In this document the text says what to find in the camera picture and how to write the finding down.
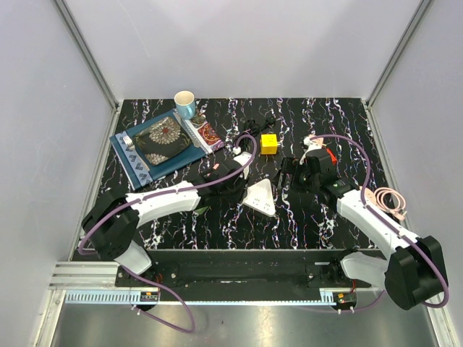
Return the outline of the white triangular power strip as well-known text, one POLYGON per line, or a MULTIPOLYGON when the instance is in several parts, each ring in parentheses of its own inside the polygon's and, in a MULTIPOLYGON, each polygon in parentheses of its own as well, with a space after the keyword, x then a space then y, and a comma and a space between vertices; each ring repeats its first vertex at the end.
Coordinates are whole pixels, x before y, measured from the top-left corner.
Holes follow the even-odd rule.
POLYGON ((271 181, 263 179, 247 188, 242 204, 264 214, 273 217, 276 214, 271 181))

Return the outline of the red cube socket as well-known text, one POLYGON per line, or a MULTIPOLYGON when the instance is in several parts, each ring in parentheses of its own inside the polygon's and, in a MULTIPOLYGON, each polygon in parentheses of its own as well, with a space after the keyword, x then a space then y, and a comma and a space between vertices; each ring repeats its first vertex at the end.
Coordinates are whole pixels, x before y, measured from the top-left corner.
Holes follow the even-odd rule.
POLYGON ((336 156, 332 153, 332 151, 328 148, 326 148, 327 153, 330 155, 331 162, 336 165, 337 164, 337 159, 336 156))

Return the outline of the green power strip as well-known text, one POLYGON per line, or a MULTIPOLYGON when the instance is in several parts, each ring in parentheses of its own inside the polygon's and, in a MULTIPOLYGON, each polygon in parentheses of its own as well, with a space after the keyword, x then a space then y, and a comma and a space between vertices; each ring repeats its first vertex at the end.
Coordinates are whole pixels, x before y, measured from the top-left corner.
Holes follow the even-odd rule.
POLYGON ((197 215, 202 215, 204 214, 210 207, 209 206, 205 206, 205 207, 201 207, 201 208, 198 208, 197 210, 195 210, 195 213, 197 215))

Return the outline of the yellow cube socket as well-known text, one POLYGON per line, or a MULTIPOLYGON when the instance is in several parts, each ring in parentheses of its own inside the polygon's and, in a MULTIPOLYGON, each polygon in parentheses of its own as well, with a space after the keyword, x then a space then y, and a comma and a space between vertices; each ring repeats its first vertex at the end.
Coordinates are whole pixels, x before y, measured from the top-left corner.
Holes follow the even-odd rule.
POLYGON ((275 155, 278 152, 279 141, 276 134, 262 134, 260 136, 260 153, 275 155))

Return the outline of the pink round socket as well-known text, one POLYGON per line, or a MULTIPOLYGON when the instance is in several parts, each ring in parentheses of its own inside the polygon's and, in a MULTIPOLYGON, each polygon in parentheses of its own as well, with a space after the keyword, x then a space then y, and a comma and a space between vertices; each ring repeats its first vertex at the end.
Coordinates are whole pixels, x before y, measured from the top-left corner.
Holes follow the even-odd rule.
POLYGON ((371 204, 376 204, 377 203, 377 200, 376 200, 376 197, 375 197, 375 194, 372 190, 370 190, 369 188, 366 188, 365 189, 365 199, 370 202, 371 204))

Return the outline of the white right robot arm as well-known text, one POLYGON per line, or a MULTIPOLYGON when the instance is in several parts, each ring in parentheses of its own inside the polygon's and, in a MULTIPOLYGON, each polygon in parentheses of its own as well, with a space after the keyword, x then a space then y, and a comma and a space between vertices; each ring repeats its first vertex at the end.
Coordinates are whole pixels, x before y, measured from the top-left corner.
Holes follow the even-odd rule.
POLYGON ((338 175, 330 150, 315 149, 302 158, 284 158, 279 174, 291 190, 314 195, 360 229, 381 251, 381 257, 374 257, 348 249, 333 258, 328 277, 335 286, 352 280, 369 283, 385 291, 404 310, 449 293, 440 243, 432 236, 421 238, 408 231, 367 201, 358 185, 338 175))

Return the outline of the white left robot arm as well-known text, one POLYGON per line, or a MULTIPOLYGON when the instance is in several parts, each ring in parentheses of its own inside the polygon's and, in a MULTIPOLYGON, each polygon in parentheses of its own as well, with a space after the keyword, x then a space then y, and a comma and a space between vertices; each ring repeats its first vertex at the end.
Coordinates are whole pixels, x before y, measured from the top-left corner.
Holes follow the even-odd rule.
POLYGON ((247 184, 252 156, 242 153, 218 163, 196 180, 145 193, 123 193, 112 189, 105 193, 82 221, 85 238, 79 253, 91 242, 102 261, 115 261, 131 271, 140 286, 156 279, 156 269, 147 251, 134 240, 136 230, 153 220, 175 213, 211 207, 225 199, 237 203, 247 184))

